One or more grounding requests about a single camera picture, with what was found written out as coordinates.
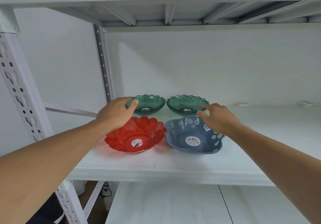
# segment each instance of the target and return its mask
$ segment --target forearm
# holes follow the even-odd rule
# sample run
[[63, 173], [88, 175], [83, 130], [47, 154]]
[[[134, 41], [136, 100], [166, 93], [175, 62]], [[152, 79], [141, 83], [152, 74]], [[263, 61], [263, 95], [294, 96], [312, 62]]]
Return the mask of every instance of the forearm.
[[311, 222], [321, 220], [321, 161], [237, 125], [227, 136], [236, 142]]
[[4, 223], [25, 223], [109, 131], [93, 120], [1, 157], [0, 175], [5, 177], [0, 180], [0, 205], [5, 206]]

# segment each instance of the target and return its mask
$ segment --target bowl label sticker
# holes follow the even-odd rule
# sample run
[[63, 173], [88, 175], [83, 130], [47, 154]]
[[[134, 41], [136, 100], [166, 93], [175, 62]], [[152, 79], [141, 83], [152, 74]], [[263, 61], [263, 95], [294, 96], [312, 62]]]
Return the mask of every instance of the bowl label sticker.
[[188, 145], [191, 145], [191, 146], [198, 146], [200, 145], [201, 141], [199, 138], [197, 137], [193, 137], [193, 136], [190, 136], [190, 137], [187, 137], [185, 139], [185, 142], [188, 144]]
[[133, 147], [139, 147], [139, 146], [142, 146], [142, 140], [141, 139], [135, 139], [132, 141], [132, 146]]

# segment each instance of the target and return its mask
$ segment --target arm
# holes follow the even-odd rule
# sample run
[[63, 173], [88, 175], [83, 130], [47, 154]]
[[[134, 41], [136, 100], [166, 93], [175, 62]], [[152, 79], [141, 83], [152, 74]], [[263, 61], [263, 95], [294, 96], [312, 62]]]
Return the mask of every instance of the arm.
[[242, 125], [225, 106], [204, 105], [198, 115], [237, 143], [311, 223], [321, 220], [321, 161]]
[[109, 102], [86, 125], [1, 157], [1, 223], [26, 223], [102, 137], [126, 124], [138, 105], [134, 100], [126, 109], [130, 98]]

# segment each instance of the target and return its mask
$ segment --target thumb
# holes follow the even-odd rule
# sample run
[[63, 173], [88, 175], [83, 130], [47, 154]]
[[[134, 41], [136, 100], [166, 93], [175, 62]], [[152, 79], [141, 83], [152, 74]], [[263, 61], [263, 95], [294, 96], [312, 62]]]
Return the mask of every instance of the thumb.
[[133, 100], [127, 110], [129, 110], [131, 113], [134, 113], [136, 107], [138, 106], [138, 102], [139, 100]]
[[209, 116], [205, 114], [205, 112], [198, 110], [197, 111], [197, 115], [198, 117], [200, 117], [205, 123], [207, 122], [207, 120], [209, 119]]

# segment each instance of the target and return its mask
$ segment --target hand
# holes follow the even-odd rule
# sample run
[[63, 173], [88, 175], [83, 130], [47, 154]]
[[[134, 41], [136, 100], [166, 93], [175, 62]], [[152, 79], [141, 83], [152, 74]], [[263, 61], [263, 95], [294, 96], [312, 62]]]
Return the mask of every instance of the hand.
[[97, 114], [96, 121], [108, 125], [110, 131], [121, 128], [132, 117], [138, 105], [138, 100], [133, 100], [129, 108], [125, 104], [131, 97], [119, 97], [107, 103]]
[[217, 133], [227, 135], [230, 130], [233, 130], [238, 125], [241, 125], [238, 118], [227, 109], [226, 106], [221, 106], [218, 103], [202, 105], [210, 112], [210, 116], [203, 111], [197, 112], [198, 116], [205, 124]]

